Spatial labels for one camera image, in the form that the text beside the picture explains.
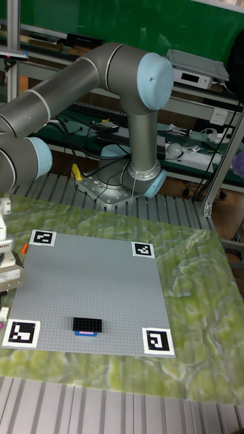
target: green marble mat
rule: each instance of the green marble mat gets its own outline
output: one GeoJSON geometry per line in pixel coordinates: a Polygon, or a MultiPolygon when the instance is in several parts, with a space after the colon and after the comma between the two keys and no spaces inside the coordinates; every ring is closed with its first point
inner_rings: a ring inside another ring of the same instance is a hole
{"type": "Polygon", "coordinates": [[[217,233],[19,197],[6,221],[17,253],[32,229],[153,243],[176,358],[1,348],[0,375],[244,404],[244,308],[217,233]]]}

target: light blue joint cap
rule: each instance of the light blue joint cap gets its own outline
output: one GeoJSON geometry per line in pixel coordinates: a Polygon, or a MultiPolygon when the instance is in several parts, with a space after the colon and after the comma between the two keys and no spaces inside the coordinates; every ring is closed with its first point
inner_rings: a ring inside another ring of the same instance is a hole
{"type": "Polygon", "coordinates": [[[52,153],[48,145],[39,137],[26,137],[26,139],[31,141],[37,154],[38,168],[37,176],[35,177],[37,179],[50,171],[52,167],[52,153]]]}
{"type": "Polygon", "coordinates": [[[165,182],[166,176],[167,172],[163,169],[162,172],[160,172],[159,176],[150,185],[149,189],[145,191],[142,196],[154,197],[165,182]]]}
{"type": "Polygon", "coordinates": [[[118,146],[116,144],[108,144],[107,146],[102,148],[101,156],[116,158],[119,155],[126,155],[126,153],[130,154],[130,152],[130,148],[128,146],[125,146],[124,144],[121,144],[121,146],[118,146]]]}
{"type": "Polygon", "coordinates": [[[159,110],[167,104],[174,84],[171,63],[156,53],[147,53],[141,59],[137,73],[138,93],[150,110],[159,110]]]}

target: black lego brick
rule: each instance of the black lego brick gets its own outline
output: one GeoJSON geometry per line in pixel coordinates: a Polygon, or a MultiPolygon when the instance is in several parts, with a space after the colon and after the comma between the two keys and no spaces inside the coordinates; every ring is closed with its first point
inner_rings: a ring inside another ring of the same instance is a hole
{"type": "Polygon", "coordinates": [[[74,318],[73,331],[102,333],[102,320],[94,318],[74,318]]]}

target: orange object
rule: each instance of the orange object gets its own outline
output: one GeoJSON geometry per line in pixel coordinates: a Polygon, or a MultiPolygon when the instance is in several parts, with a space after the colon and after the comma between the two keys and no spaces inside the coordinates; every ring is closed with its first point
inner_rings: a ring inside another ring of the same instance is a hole
{"type": "Polygon", "coordinates": [[[27,249],[28,249],[28,244],[24,244],[24,247],[22,248],[21,253],[23,255],[25,255],[25,253],[27,252],[27,249]]]}

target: green wall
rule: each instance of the green wall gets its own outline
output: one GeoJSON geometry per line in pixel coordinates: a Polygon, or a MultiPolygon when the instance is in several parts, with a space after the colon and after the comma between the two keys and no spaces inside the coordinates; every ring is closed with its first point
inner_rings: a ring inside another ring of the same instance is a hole
{"type": "MultiPolygon", "coordinates": [[[[0,0],[1,18],[6,2],[0,0]]],[[[225,62],[244,14],[191,0],[22,0],[21,22],[162,55],[170,47],[225,62]]]]}

